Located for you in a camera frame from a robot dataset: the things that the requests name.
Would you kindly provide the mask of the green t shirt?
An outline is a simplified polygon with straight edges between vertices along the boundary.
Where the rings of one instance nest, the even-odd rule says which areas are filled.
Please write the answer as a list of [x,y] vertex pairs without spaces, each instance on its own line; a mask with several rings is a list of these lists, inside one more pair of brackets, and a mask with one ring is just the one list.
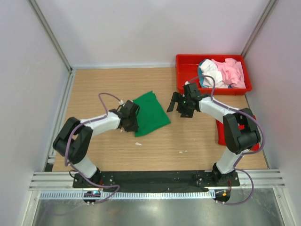
[[139,129],[135,137],[148,135],[171,123],[153,91],[141,95],[133,102],[140,107],[137,115]]

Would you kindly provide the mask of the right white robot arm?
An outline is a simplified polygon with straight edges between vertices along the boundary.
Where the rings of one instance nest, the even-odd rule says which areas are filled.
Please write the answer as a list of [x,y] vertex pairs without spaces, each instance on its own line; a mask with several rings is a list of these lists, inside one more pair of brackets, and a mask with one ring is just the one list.
[[206,113],[223,124],[226,149],[213,165],[212,181],[217,186],[225,185],[235,172],[242,156],[261,141],[256,119],[249,108],[230,107],[208,94],[201,94],[196,83],[186,82],[184,93],[174,92],[167,112],[174,110],[183,118],[191,118],[195,111]]

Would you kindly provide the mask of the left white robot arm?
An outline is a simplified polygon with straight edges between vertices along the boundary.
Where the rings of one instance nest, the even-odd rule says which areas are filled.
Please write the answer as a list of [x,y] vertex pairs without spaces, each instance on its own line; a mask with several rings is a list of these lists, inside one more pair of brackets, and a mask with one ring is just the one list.
[[89,188],[95,188],[101,180],[101,171],[87,156],[91,138],[109,130],[124,129],[137,132],[139,105],[133,101],[120,102],[117,109],[106,114],[84,120],[70,117],[53,142],[53,148],[79,172],[83,182]]

